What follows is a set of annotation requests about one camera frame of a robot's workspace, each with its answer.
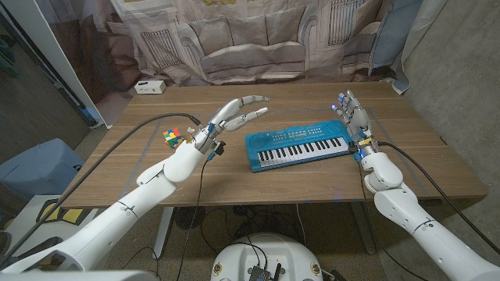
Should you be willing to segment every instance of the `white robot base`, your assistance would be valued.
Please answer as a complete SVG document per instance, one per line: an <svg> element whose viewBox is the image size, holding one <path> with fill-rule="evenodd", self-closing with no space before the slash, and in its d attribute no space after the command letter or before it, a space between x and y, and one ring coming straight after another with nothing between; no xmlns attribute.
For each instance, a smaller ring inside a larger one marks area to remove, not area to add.
<svg viewBox="0 0 500 281"><path fill-rule="evenodd" d="M278 263L280 281L322 281L320 263L316 256L299 242L277 233L256 233L234 241L225 247L213 262L211 281L266 280L276 278Z"/></svg>

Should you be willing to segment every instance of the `robotic hand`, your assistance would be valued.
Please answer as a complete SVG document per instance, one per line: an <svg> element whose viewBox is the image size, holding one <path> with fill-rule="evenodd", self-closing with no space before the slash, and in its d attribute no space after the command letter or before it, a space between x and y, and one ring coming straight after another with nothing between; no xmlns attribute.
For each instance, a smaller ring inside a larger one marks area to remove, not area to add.
<svg viewBox="0 0 500 281"><path fill-rule="evenodd" d="M370 118L351 90L347 90L347 94L340 93L338 101L340 108L336 105L332 105L331 108L341 117L351 138L358 142L366 137L371 137Z"/></svg>
<svg viewBox="0 0 500 281"><path fill-rule="evenodd" d="M370 118L358 99L350 90L347 90L347 94L339 94L338 101L340 107L332 105L332 109L341 117L349 135L356 142L363 169L372 171L365 177L366 187L373 193L399 187L406 189L403 174L389 157L380 151L377 142L373 139Z"/></svg>
<svg viewBox="0 0 500 281"><path fill-rule="evenodd" d="M246 115L243 114L235 117L240 111L240 108L245 105L251 105L256 102L269 100L270 99L267 97L249 95L243 98L235 98L234 100L226 103L225 106L219 108L216 111L216 113L209 120L209 123L205 127L202 127L194 135L196 149L205 154L205 152L212 148L214 144L217 144L217 146L219 146L219 143L215 140L215 138L224 130L238 130L243 127L248 121L251 121L267 112L267 108L261 108Z"/></svg>
<svg viewBox="0 0 500 281"><path fill-rule="evenodd" d="M366 188L375 194L377 210L406 230L451 280L499 280L500 268L485 261L430 216L403 182L398 167L383 153L371 133L370 118L351 91L339 95L332 109L357 143Z"/></svg>

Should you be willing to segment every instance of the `power strip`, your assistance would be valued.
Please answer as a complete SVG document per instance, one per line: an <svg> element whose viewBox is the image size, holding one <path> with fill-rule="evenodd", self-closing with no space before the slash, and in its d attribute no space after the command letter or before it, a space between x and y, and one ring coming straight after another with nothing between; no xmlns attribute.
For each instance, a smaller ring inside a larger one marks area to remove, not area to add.
<svg viewBox="0 0 500 281"><path fill-rule="evenodd" d="M139 81L134 88L138 94L162 94L166 85L163 80Z"/></svg>

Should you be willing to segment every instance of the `blue toy keyboard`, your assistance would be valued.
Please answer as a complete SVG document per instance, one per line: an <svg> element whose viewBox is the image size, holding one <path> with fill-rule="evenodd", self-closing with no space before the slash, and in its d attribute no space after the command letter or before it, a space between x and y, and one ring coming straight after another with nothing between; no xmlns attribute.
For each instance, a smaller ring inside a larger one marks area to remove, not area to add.
<svg viewBox="0 0 500 281"><path fill-rule="evenodd" d="M338 120L245 136L252 172L346 155L351 141Z"/></svg>

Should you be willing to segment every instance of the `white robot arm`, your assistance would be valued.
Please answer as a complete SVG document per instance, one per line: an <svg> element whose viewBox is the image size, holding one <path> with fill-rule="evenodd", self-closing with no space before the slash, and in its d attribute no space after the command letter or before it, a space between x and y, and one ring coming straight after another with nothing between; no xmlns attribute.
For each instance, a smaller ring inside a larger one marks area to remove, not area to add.
<svg viewBox="0 0 500 281"><path fill-rule="evenodd" d="M420 207L401 171L373 139L370 118L354 94L340 94L339 102L340 107L332 109L357 143L362 168L371 171L364 182L375 194L377 210L411 234L451 280L499 280L498 266L485 261Z"/></svg>
<svg viewBox="0 0 500 281"><path fill-rule="evenodd" d="M139 187L119 199L71 238L10 265L2 273L25 272L54 255L64 258L58 270L93 269L140 217L169 197L177 189L176 183L186 180L193 173L208 150L222 154L225 143L216 140L218 134L224 129L237 130L267 112L267 108L261 108L234 118L241 107L258 101L269 99L252 95L234 99L219 108L209 124L200 126L195 132L193 140L183 142L172 156L145 170L137 178Z"/></svg>

